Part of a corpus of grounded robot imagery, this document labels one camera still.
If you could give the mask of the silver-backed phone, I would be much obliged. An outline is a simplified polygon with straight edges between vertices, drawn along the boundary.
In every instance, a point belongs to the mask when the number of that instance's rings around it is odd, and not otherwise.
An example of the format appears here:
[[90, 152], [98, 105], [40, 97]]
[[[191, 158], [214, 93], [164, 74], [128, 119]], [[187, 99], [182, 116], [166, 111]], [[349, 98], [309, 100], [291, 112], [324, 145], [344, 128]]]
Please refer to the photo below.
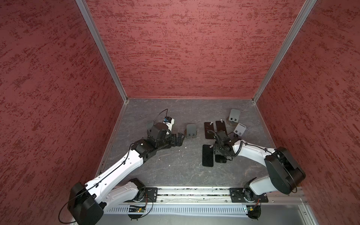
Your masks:
[[214, 167], [213, 145], [203, 145], [202, 146], [202, 166]]

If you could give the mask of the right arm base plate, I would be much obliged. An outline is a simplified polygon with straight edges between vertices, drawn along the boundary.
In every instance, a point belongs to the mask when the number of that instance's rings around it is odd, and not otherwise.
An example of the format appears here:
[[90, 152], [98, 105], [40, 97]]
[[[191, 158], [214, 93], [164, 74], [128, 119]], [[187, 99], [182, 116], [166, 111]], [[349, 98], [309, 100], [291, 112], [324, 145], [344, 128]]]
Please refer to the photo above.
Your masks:
[[250, 188], [233, 187], [229, 188], [230, 198], [233, 203], [268, 203], [268, 197], [264, 193], [256, 195]]

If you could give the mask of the black round phone stand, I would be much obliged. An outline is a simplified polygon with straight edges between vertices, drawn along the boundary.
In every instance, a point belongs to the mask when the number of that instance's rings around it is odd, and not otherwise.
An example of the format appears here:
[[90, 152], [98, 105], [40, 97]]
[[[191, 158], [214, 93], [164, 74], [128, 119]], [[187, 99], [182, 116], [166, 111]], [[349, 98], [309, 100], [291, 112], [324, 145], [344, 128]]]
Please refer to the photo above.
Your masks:
[[197, 137], [197, 126], [196, 124], [187, 124], [185, 131], [186, 138], [196, 138]]

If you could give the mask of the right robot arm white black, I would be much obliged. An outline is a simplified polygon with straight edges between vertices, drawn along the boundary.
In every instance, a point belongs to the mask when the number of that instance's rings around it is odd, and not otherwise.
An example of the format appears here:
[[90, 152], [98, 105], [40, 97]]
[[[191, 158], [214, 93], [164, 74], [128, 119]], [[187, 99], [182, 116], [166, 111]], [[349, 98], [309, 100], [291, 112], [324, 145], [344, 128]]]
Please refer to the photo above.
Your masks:
[[231, 139], [224, 131], [207, 132], [215, 138], [210, 146], [212, 159], [216, 162], [233, 161], [235, 158], [248, 158], [263, 165], [268, 175], [248, 181], [240, 198], [245, 202], [259, 202], [268, 192], [279, 191], [284, 195], [296, 193], [298, 185], [305, 180], [306, 174], [290, 151], [284, 147], [265, 148], [240, 139]]

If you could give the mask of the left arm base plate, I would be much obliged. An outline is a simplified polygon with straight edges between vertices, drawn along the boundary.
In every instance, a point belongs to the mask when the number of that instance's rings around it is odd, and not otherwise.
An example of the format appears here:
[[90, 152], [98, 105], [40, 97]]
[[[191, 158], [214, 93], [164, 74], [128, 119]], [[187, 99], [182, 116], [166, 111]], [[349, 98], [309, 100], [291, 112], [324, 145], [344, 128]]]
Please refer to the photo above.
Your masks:
[[144, 190], [141, 190], [139, 194], [133, 200], [134, 202], [140, 203], [155, 203], [157, 201], [158, 188], [157, 187], [146, 187]]

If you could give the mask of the light green phone with sticker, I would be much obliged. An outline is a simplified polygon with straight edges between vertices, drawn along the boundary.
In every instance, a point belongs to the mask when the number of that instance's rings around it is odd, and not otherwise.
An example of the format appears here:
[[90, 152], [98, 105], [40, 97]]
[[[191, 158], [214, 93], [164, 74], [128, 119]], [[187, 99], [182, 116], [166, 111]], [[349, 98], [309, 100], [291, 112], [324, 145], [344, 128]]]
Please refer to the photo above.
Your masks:
[[224, 121], [216, 121], [217, 133], [223, 131], [227, 135], [226, 123]]

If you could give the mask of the purple phone stand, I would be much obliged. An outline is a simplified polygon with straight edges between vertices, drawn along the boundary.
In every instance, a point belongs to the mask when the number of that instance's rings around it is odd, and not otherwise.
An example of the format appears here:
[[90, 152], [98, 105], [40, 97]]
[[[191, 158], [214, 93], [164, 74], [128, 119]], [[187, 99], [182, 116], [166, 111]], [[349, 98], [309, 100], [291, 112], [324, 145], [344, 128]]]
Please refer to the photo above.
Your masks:
[[233, 134], [236, 137], [242, 137], [246, 131], [247, 127], [241, 123], [238, 123], [235, 127]]

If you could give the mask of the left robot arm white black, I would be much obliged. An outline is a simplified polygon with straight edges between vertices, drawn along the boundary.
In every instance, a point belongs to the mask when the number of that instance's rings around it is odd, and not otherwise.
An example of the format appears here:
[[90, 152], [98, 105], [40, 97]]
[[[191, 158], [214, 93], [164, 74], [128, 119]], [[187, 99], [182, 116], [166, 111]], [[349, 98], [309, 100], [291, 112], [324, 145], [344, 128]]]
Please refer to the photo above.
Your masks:
[[122, 187], [116, 187], [127, 175], [155, 156], [157, 151], [182, 146], [182, 133], [168, 131], [158, 139], [148, 137], [132, 143], [122, 159], [98, 177], [85, 184], [76, 183], [70, 190], [67, 210], [79, 225], [94, 225], [106, 209], [133, 199], [143, 199], [145, 185], [132, 179]]

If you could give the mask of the wooden base grey phone stand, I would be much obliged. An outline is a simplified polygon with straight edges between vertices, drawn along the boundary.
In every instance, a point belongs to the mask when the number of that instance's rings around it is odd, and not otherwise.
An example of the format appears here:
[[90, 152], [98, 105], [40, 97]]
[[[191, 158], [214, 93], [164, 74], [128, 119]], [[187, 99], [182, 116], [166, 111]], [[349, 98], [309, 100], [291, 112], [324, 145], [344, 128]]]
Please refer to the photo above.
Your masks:
[[238, 109], [231, 109], [231, 110], [230, 110], [229, 117], [227, 118], [226, 122], [227, 122], [228, 125], [230, 125], [230, 126], [237, 126], [237, 124], [239, 123], [240, 115], [241, 115], [240, 110], [238, 110]]

